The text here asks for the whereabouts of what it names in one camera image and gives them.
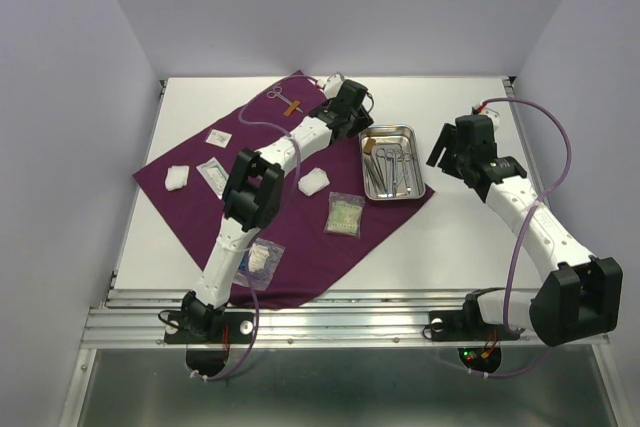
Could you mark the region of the steel hemostat forceps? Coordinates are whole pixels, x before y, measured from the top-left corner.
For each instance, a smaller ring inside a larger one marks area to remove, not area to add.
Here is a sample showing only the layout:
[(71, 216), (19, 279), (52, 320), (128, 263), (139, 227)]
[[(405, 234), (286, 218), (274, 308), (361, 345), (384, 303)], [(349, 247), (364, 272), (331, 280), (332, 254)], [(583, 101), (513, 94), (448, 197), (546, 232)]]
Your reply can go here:
[(391, 145), (379, 147), (376, 151), (376, 160), (382, 173), (386, 196), (395, 198), (399, 190), (399, 156), (400, 147)]

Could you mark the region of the steel instrument tray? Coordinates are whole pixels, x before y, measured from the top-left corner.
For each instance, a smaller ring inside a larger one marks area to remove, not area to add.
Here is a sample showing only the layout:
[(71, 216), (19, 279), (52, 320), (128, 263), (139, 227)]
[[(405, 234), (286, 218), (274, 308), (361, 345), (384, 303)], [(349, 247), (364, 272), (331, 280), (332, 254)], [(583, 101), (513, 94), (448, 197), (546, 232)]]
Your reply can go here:
[(426, 193), (415, 133), (408, 125), (373, 125), (358, 135), (365, 197), (404, 201)]

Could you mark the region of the steel tweezers pair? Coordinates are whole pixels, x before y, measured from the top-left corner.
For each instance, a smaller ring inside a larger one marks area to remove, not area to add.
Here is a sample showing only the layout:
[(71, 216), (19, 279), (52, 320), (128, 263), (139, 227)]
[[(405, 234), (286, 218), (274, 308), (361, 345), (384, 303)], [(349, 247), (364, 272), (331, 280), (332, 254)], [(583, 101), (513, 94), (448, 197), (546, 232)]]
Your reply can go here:
[(365, 156), (363, 158), (363, 162), (364, 162), (364, 166), (365, 166), (365, 170), (366, 170), (366, 175), (369, 179), (369, 184), (371, 185), (370, 189), (372, 192), (372, 196), (373, 197), (377, 197), (378, 196), (378, 182), (377, 182), (377, 172), (375, 170), (375, 167), (373, 166), (372, 162), (371, 162), (371, 158), (369, 156)]

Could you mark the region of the small steel scissors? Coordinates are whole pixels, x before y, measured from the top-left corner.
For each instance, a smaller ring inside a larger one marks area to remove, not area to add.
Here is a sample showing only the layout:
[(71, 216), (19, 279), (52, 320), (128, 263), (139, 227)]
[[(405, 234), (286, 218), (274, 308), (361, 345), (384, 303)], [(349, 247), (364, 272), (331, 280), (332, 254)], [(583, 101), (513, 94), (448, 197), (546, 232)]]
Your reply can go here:
[(270, 88), (267, 93), (267, 97), (270, 99), (279, 99), (284, 102), (286, 105), (290, 105), (292, 102), (283, 95), (282, 88), (280, 86), (274, 86)]

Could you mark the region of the small white label packet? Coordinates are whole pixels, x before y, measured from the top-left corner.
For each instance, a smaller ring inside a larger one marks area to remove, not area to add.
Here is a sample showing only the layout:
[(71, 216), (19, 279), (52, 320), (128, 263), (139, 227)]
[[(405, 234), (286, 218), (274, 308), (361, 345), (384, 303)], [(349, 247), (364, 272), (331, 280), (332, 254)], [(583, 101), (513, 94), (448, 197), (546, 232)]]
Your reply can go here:
[(225, 148), (229, 144), (231, 138), (232, 135), (230, 133), (212, 129), (206, 138), (206, 142), (214, 146)]

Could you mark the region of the white sterile pouch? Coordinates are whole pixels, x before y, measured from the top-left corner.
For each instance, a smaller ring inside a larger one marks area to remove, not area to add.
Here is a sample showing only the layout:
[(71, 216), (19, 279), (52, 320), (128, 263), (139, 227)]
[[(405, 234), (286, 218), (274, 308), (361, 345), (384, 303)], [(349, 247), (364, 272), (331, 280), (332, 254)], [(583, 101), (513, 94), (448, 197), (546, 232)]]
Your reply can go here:
[(221, 199), (228, 181), (228, 174), (219, 160), (212, 157), (196, 167), (210, 189)]

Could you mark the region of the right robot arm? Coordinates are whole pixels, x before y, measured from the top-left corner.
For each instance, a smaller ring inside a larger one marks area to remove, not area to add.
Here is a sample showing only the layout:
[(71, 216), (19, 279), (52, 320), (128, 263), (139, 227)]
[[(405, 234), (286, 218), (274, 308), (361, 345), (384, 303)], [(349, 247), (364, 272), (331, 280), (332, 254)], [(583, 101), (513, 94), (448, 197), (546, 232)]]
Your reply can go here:
[(622, 268), (578, 242), (539, 200), (521, 164), (498, 155), (489, 117), (466, 115), (444, 125), (427, 163), (476, 192), (514, 233), (542, 280), (534, 294), (480, 289), (458, 309), (430, 312), (429, 339), (481, 341), (497, 334), (516, 340), (531, 331), (555, 347), (616, 328)]

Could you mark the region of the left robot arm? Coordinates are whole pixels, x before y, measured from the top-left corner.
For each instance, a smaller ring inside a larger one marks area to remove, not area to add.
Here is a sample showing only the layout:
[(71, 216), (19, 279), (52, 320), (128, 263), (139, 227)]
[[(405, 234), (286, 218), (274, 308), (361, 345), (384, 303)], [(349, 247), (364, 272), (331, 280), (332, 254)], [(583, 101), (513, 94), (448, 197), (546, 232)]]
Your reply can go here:
[(221, 333), (236, 272), (256, 235), (279, 213), (286, 176), (299, 174), (302, 162), (310, 156), (372, 125), (364, 107), (371, 96), (367, 87), (338, 78), (325, 83), (323, 92), (327, 99), (291, 131), (239, 115), (245, 124), (270, 127), (282, 136), (257, 150), (242, 149), (232, 165), (222, 194), (223, 214), (215, 245), (195, 288), (181, 302), (180, 313), (199, 340), (210, 341)]

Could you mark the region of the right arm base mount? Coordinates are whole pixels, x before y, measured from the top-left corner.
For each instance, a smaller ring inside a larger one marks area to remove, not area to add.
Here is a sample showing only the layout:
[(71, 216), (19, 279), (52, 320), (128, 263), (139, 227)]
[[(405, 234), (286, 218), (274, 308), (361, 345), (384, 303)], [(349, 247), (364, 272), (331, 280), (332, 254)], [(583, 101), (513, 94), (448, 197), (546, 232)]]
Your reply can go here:
[(498, 323), (488, 323), (483, 319), (479, 301), (488, 300), (489, 295), (494, 293), (498, 293), (499, 300), (503, 299), (501, 288), (481, 289), (467, 294), (458, 309), (430, 311), (422, 336), (434, 342), (483, 342), (480, 347), (458, 348), (462, 366), (471, 374), (501, 378), (506, 377), (506, 374), (496, 373), (502, 361), (499, 343), (519, 340), (523, 330), (510, 332), (501, 319), (498, 319)]

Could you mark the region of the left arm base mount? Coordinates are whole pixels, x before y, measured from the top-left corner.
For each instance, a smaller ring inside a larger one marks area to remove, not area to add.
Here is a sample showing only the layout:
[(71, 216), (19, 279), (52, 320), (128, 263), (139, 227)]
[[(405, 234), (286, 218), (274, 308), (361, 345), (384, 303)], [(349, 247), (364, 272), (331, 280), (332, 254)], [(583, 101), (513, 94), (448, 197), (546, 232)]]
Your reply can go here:
[(185, 346), (185, 366), (192, 378), (202, 382), (234, 376), (252, 353), (259, 327), (259, 307), (251, 312), (213, 307), (187, 292), (178, 309), (157, 314), (164, 327), (163, 342)]

